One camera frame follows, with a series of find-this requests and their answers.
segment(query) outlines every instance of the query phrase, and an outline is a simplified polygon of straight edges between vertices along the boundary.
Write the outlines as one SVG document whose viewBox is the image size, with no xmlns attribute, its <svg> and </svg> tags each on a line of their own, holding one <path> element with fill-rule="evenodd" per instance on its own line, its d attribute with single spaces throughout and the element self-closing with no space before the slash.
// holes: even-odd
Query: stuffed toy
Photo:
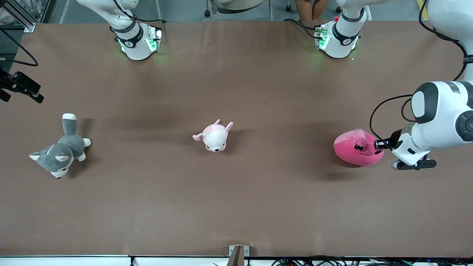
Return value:
<svg viewBox="0 0 473 266">
<path fill-rule="evenodd" d="M 198 135 L 193 135 L 195 141 L 203 141 L 208 151 L 219 152 L 224 151 L 227 147 L 227 137 L 233 122 L 228 123 L 227 127 L 219 124 L 220 119 L 209 125 Z"/>
<path fill-rule="evenodd" d="M 75 115 L 62 115 L 62 129 L 64 136 L 57 143 L 30 154 L 31 159 L 58 179 L 67 173 L 75 159 L 85 160 L 84 148 L 92 144 L 90 139 L 76 135 L 77 117 Z"/>
<path fill-rule="evenodd" d="M 384 150 L 375 148 L 375 140 L 361 128 L 338 136 L 333 143 L 335 154 L 345 162 L 358 166 L 372 166 L 383 157 Z"/>
</svg>

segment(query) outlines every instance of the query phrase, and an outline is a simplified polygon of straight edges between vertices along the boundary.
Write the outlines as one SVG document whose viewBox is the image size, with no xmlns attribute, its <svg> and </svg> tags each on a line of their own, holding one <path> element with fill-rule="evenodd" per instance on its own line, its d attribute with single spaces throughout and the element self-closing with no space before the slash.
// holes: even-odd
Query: cable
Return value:
<svg viewBox="0 0 473 266">
<path fill-rule="evenodd" d="M 12 36 L 10 36 L 10 34 L 8 34 L 8 32 L 6 32 L 2 27 L 0 27 L 0 30 L 8 37 L 10 38 L 10 40 L 12 40 L 14 43 L 16 43 L 16 45 L 18 45 L 18 47 L 20 47 L 23 51 L 25 51 L 25 53 L 27 55 L 29 55 L 29 57 L 31 57 L 31 59 L 33 59 L 33 61 L 35 62 L 34 64 L 32 63 L 27 63 L 27 62 L 23 62 L 23 61 L 17 61 L 17 60 L 12 60 L 12 59 L 3 59 L 5 61 L 8 61 L 8 62 L 12 62 L 12 63 L 18 63 L 18 64 L 22 64 L 22 65 L 27 65 L 27 66 L 38 66 L 38 61 L 36 60 L 36 58 L 30 54 L 30 52 L 28 52 L 27 49 L 25 49 L 19 42 L 17 42 Z"/>
<path fill-rule="evenodd" d="M 407 117 L 404 115 L 404 107 L 406 107 L 406 104 L 407 104 L 408 102 L 410 102 L 411 99 L 412 99 L 412 98 L 409 98 L 407 101 L 405 101 L 404 104 L 403 104 L 403 106 L 401 107 L 401 116 L 402 116 L 402 117 L 404 118 L 404 120 L 406 120 L 407 122 L 415 123 L 415 122 L 417 122 L 417 121 L 411 120 L 411 119 L 407 118 Z"/>
<path fill-rule="evenodd" d="M 315 28 L 318 27 L 318 26 L 320 26 L 320 25 L 317 25 L 317 26 L 315 26 L 315 27 L 309 27 L 309 26 L 306 26 L 306 25 L 302 24 L 302 21 L 300 21 L 300 20 L 297 21 L 297 20 L 294 20 L 294 19 L 291 19 L 291 18 L 287 18 L 287 19 L 285 19 L 285 20 L 283 20 L 283 21 L 290 21 L 290 22 L 293 22 L 293 23 L 299 25 L 301 28 L 303 28 L 304 31 L 307 33 L 307 35 L 311 36 L 311 37 L 314 38 L 314 39 L 322 40 L 321 37 L 314 36 L 314 35 L 310 34 L 310 32 L 307 31 L 308 29 L 315 31 Z"/>
<path fill-rule="evenodd" d="M 448 36 L 446 36 L 446 35 L 444 35 L 444 34 L 441 34 L 440 32 L 437 32 L 437 31 L 435 30 L 435 28 L 434 28 L 434 29 L 431 29 L 431 28 L 427 27 L 427 26 L 424 24 L 424 22 L 422 22 L 422 13 L 423 13 L 423 11 L 424 11 L 424 9 L 425 9 L 425 5 L 427 4 L 428 1 L 429 1 L 429 0 L 424 0 L 424 4 L 422 5 L 422 7 L 421 7 L 421 9 L 420 9 L 420 12 L 419 12 L 419 23 L 420 23 L 420 25 L 421 25 L 422 27 L 424 27 L 424 29 L 426 29 L 426 30 L 432 32 L 433 34 L 435 34 L 435 35 L 436 35 L 437 37 L 439 37 L 440 39 L 445 40 L 445 41 L 450 41 L 450 42 L 456 44 L 458 47 L 460 47 L 460 50 L 462 50 L 463 57 L 465 58 L 468 54 L 466 53 L 465 48 L 463 47 L 463 45 L 460 43 L 459 40 L 455 40 L 455 39 L 450 38 L 450 37 L 448 37 Z M 465 71 L 466 65 L 467 65 L 466 63 L 463 63 L 462 69 L 460 70 L 460 72 L 458 73 L 458 75 L 457 75 L 453 80 L 457 80 L 457 79 L 463 74 L 463 71 Z"/>
<path fill-rule="evenodd" d="M 386 102 L 389 102 L 389 101 L 392 101 L 392 100 L 396 100 L 396 99 L 399 99 L 399 98 L 404 98 L 404 97 L 412 97 L 412 94 L 406 94 L 406 95 L 401 95 L 401 96 L 396 96 L 396 97 L 392 97 L 392 98 L 389 98 L 387 100 L 384 100 L 382 101 L 380 104 L 378 104 L 376 106 L 376 108 L 373 110 L 373 112 L 371 113 L 371 116 L 369 117 L 369 129 L 371 130 L 371 132 L 373 133 L 373 135 L 375 135 L 379 140 L 382 140 L 383 138 L 381 138 L 378 134 L 376 134 L 376 132 L 373 130 L 373 116 L 375 115 L 375 112 L 378 110 L 378 108 L 380 106 L 382 106 L 384 103 Z"/>
<path fill-rule="evenodd" d="M 164 19 L 146 20 L 146 19 L 138 18 L 138 17 L 136 17 L 135 15 L 130 16 L 130 15 L 128 15 L 128 13 L 125 12 L 125 10 L 122 9 L 122 7 L 118 4 L 117 0 L 114 0 L 114 3 L 115 3 L 115 5 L 118 7 L 118 9 L 119 9 L 121 12 L 123 12 L 123 14 L 125 14 L 127 17 L 129 17 L 131 20 L 139 20 L 139 21 L 142 21 L 142 22 L 156 22 L 156 21 L 161 21 L 161 22 L 163 22 L 163 23 L 166 22 Z"/>
</svg>

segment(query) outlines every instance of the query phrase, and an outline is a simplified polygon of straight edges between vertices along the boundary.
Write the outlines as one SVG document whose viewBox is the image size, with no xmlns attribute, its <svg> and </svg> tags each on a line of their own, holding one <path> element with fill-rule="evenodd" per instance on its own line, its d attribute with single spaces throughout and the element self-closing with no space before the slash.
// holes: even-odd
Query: yellow stripe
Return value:
<svg viewBox="0 0 473 266">
<path fill-rule="evenodd" d="M 424 4 L 424 1 L 422 0 L 417 0 L 417 4 L 419 5 L 419 10 L 422 8 L 422 5 Z M 427 16 L 427 9 L 424 8 L 424 11 L 422 12 L 422 19 L 428 20 L 429 17 Z"/>
</svg>

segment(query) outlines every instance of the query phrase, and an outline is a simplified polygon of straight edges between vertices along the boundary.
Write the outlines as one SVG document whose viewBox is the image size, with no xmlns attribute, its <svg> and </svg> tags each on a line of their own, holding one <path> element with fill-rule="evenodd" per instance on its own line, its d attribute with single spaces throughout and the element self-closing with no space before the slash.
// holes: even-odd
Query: gray and white stuffed animal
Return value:
<svg viewBox="0 0 473 266">
<path fill-rule="evenodd" d="M 31 159 L 50 171 L 56 178 L 64 176 L 75 159 L 85 160 L 84 148 L 92 144 L 90 139 L 76 135 L 77 117 L 75 115 L 62 115 L 62 129 L 64 136 L 57 143 L 40 152 L 30 154 Z"/>
</svg>

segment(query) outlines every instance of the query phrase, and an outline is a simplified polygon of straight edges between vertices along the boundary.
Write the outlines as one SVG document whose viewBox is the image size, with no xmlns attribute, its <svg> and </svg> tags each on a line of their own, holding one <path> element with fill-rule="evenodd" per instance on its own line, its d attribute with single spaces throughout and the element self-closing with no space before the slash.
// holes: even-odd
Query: pink and white plush toy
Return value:
<svg viewBox="0 0 473 266">
<path fill-rule="evenodd" d="M 384 150 L 375 148 L 375 140 L 370 133 L 357 128 L 338 136 L 333 148 L 335 154 L 345 162 L 358 166 L 372 166 L 383 157 Z"/>
<path fill-rule="evenodd" d="M 227 137 L 233 122 L 228 123 L 227 127 L 219 124 L 220 119 L 209 125 L 198 135 L 193 135 L 195 141 L 203 141 L 208 151 L 219 152 L 224 151 L 227 147 Z"/>
</svg>

